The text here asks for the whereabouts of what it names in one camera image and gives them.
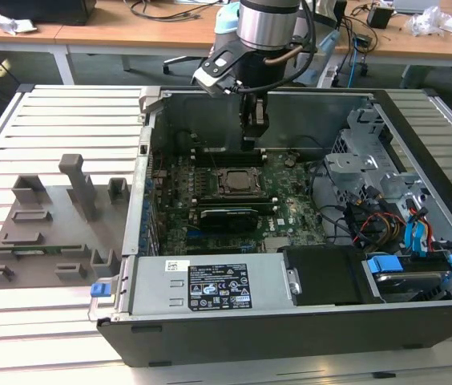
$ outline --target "floor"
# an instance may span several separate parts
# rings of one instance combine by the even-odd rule
[[[7,58],[11,72],[21,83],[62,84],[53,56],[49,54],[5,52],[0,59]],[[130,72],[123,71],[119,56],[73,55],[78,84],[87,85],[188,85],[198,62],[179,63],[172,67],[171,75],[162,73],[160,56],[132,56]],[[353,82],[359,88],[398,88],[404,66],[370,65],[366,77],[357,76]],[[340,85],[348,81],[341,74]],[[0,115],[12,97],[16,84],[9,76],[0,77]],[[434,68],[427,76],[424,88],[434,89],[452,109],[452,69]]]

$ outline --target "aluminum extrusion table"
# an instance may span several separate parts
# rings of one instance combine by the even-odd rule
[[[37,86],[17,93],[0,119],[0,227],[19,173],[67,184],[57,168],[63,153],[81,153],[94,184],[111,176],[131,182],[140,89]],[[452,180],[452,112],[421,91],[390,95]],[[130,368],[87,320],[89,301],[89,287],[0,290],[0,383],[452,384],[452,338],[414,351]],[[374,372],[396,377],[376,379]]]

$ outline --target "white crumpled paper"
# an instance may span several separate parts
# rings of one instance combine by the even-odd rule
[[[422,34],[439,34],[443,36],[442,26],[450,18],[448,14],[440,11],[439,6],[430,6],[424,10],[423,14],[414,14],[406,22],[404,27],[410,31],[413,36]]]
[[[6,18],[2,15],[0,15],[0,29],[13,36],[22,32],[37,30],[31,20],[14,20],[13,18]]]

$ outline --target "blue drive latch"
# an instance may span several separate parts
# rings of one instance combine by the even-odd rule
[[[374,255],[368,260],[368,263],[372,274],[404,270],[397,255]]]

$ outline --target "robotic arm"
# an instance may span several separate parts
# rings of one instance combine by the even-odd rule
[[[194,74],[210,95],[237,93],[240,103],[242,147],[254,147],[268,128],[267,92],[302,75],[316,51],[313,0],[240,0],[236,36],[222,46],[216,42],[212,55]],[[304,15],[306,33],[294,36],[298,13]],[[309,51],[304,65],[285,78],[288,60]]]

